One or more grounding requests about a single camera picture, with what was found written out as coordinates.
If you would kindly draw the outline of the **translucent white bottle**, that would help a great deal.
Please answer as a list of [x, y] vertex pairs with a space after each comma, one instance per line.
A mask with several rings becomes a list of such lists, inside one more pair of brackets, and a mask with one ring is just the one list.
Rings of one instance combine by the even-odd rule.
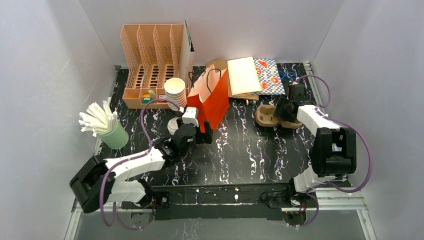
[[148, 94], [152, 99], [155, 99], [157, 97], [157, 95], [156, 95], [156, 93], [153, 89], [149, 89]]

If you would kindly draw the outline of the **green paper cup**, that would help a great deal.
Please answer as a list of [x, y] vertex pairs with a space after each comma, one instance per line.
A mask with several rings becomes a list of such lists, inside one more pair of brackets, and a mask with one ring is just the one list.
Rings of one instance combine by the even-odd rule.
[[129, 135], [119, 120], [115, 121], [111, 130], [105, 133], [98, 133], [97, 136], [112, 150], [121, 149], [129, 141]]

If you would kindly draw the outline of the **red white staple box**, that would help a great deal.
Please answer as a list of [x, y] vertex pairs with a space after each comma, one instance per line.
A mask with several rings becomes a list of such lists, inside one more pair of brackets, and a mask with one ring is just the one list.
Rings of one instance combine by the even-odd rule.
[[167, 98], [167, 96], [166, 95], [159, 95], [158, 97], [157, 97], [157, 99], [158, 99], [158, 102], [159, 103], [167, 103], [167, 100], [168, 100], [168, 98]]

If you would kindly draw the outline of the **brown pulp cup carrier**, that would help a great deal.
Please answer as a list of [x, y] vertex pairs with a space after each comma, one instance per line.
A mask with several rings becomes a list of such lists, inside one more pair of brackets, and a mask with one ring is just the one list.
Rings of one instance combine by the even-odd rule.
[[259, 126], [273, 128], [276, 126], [282, 126], [286, 129], [298, 129], [303, 124], [300, 121], [289, 122], [281, 119], [278, 116], [274, 116], [276, 107], [273, 105], [262, 104], [256, 109], [255, 119]]

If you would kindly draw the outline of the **pink desk organizer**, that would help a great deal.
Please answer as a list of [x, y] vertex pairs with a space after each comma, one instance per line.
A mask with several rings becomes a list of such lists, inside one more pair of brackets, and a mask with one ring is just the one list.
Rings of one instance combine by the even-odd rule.
[[129, 109], [142, 109], [150, 89], [164, 95], [171, 78], [184, 80], [186, 92], [191, 90], [195, 50], [186, 22], [125, 24], [120, 39], [129, 69], [122, 99]]

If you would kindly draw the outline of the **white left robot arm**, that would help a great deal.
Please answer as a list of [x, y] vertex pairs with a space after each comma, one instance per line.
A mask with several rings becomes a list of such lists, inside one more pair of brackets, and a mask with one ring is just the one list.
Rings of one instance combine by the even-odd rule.
[[142, 205], [159, 200], [161, 196], [145, 180], [134, 178], [178, 164], [196, 144], [211, 144], [209, 121], [205, 120], [203, 127], [205, 132], [191, 123], [182, 123], [175, 134], [158, 140], [151, 149], [104, 160], [92, 156], [69, 182], [82, 211], [92, 213], [101, 204], [112, 202]]

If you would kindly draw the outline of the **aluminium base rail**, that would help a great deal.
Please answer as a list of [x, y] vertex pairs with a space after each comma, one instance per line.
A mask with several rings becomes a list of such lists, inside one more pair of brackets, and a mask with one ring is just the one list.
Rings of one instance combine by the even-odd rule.
[[[157, 208], [175, 206], [253, 206], [262, 198], [281, 194], [287, 184], [173, 185], [154, 186]], [[345, 193], [335, 188], [319, 188], [312, 193], [320, 210], [367, 210], [361, 192]]]

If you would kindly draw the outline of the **stack of white paper cups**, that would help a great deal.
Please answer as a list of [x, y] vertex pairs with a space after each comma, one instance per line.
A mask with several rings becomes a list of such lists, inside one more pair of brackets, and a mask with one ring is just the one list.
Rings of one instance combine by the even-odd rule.
[[183, 113], [187, 105], [185, 81], [177, 77], [170, 78], [165, 81], [163, 89], [169, 108], [175, 112]]

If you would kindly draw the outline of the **orange paper bag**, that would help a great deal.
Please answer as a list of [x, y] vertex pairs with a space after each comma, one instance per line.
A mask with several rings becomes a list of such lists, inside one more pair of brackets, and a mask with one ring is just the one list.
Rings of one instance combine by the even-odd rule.
[[217, 130], [230, 105], [227, 69], [208, 66], [191, 88], [187, 105], [197, 108], [201, 132], [206, 131], [204, 121], [209, 122], [213, 131]]

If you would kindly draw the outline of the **blue checkered paper bag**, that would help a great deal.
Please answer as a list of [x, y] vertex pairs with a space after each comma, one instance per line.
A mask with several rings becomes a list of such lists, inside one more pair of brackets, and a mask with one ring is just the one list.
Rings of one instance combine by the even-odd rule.
[[254, 95], [279, 96], [285, 94], [276, 61], [270, 58], [254, 58], [253, 60], [261, 87], [261, 90], [255, 92]]

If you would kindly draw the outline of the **blue rubber bands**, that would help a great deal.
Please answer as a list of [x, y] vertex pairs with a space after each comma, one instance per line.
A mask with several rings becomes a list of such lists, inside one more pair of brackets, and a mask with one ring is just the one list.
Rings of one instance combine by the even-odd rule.
[[278, 70], [278, 74], [279, 74], [280, 80], [282, 82], [287, 80], [290, 84], [295, 82], [298, 78], [297, 74], [295, 72], [292, 72], [292, 71]]

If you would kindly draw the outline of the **white lid stack upper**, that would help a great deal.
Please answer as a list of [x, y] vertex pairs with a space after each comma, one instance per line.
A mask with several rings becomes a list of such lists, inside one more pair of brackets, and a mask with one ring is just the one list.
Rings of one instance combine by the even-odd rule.
[[170, 119], [167, 123], [167, 129], [170, 135], [174, 135], [176, 133], [176, 131], [179, 129], [179, 125], [178, 125], [178, 118], [174, 117], [172, 119]]

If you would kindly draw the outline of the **green stamp box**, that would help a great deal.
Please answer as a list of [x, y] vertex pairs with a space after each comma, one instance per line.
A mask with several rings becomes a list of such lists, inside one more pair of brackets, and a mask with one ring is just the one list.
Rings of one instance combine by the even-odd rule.
[[143, 104], [148, 104], [150, 101], [152, 101], [154, 98], [153, 97], [151, 97], [151, 96], [144, 96], [143, 98], [142, 98], [142, 103]]

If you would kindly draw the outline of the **cream paper bag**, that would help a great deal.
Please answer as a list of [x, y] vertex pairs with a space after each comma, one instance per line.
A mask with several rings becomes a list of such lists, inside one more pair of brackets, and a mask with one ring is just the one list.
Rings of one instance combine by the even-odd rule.
[[228, 60], [227, 70], [233, 96], [262, 90], [252, 56]]

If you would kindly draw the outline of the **white wrapped straws bundle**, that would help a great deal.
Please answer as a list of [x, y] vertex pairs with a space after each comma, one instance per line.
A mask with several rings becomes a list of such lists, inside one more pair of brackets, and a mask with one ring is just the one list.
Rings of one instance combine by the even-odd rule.
[[94, 102], [85, 112], [79, 113], [81, 132], [91, 132], [94, 137], [110, 132], [118, 123], [118, 113], [112, 111], [107, 100], [102, 105]]

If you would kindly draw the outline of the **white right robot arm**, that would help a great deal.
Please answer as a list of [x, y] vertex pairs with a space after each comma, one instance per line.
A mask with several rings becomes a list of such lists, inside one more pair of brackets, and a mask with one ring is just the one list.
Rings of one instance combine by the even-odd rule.
[[288, 93], [279, 98], [273, 115], [282, 121], [283, 127], [304, 126], [314, 136], [308, 154], [310, 163], [289, 181], [290, 193], [304, 194], [317, 185], [356, 171], [355, 131], [329, 120], [315, 102], [308, 99], [303, 85], [290, 85]]

